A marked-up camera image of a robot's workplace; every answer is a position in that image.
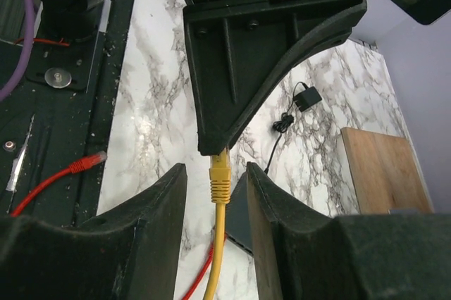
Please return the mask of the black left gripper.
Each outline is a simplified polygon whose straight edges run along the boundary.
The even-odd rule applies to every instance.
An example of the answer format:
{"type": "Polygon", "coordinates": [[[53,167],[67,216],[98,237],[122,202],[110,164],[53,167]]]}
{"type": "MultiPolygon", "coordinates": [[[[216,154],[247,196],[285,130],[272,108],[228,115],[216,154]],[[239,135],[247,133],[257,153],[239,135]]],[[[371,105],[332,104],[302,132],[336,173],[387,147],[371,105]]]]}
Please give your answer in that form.
{"type": "Polygon", "coordinates": [[[342,44],[366,0],[185,0],[198,151],[219,154],[296,65],[342,44]]]}

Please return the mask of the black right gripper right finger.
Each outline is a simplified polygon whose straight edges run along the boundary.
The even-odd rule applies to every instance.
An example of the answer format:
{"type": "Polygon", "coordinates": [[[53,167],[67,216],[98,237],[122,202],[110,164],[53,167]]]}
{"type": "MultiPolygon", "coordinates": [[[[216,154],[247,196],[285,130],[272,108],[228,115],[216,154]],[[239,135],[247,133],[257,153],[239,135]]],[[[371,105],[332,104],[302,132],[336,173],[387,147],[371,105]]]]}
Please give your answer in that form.
{"type": "Polygon", "coordinates": [[[448,214],[330,218],[247,164],[260,299],[449,299],[448,214]]]}

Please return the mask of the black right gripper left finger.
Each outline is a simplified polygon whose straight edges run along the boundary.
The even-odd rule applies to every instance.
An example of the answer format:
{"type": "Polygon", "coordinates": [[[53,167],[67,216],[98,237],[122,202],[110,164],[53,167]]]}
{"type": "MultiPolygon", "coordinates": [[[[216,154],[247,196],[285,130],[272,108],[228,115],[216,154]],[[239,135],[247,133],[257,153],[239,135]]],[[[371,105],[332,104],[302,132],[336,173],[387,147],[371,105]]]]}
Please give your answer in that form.
{"type": "Polygon", "coordinates": [[[172,299],[186,192],[186,167],[178,163],[78,227],[3,217],[1,298],[172,299]]]}

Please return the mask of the black network switch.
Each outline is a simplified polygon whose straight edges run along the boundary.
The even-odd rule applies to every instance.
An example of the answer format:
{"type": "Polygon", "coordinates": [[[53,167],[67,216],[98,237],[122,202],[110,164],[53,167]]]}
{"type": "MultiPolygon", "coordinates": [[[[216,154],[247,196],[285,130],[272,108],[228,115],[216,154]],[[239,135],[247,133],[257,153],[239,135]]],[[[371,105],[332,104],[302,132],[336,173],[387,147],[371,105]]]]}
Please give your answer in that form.
{"type": "Polygon", "coordinates": [[[252,233],[247,204],[247,175],[243,173],[231,194],[225,210],[227,238],[241,250],[253,256],[252,233]]]}

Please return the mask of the small black power adapter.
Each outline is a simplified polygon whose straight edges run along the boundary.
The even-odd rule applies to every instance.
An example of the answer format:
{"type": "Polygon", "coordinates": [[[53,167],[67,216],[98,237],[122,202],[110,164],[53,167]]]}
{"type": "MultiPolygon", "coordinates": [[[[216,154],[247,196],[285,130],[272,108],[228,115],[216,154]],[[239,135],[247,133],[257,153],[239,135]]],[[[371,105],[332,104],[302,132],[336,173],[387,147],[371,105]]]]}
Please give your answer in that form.
{"type": "Polygon", "coordinates": [[[280,119],[275,121],[271,127],[272,131],[278,133],[278,138],[272,148],[266,168],[264,169],[266,174],[268,174],[271,167],[278,143],[295,121],[294,108],[296,111],[303,113],[318,104],[321,100],[322,97],[317,88],[309,87],[305,82],[298,82],[295,85],[287,111],[282,113],[280,119]]]}

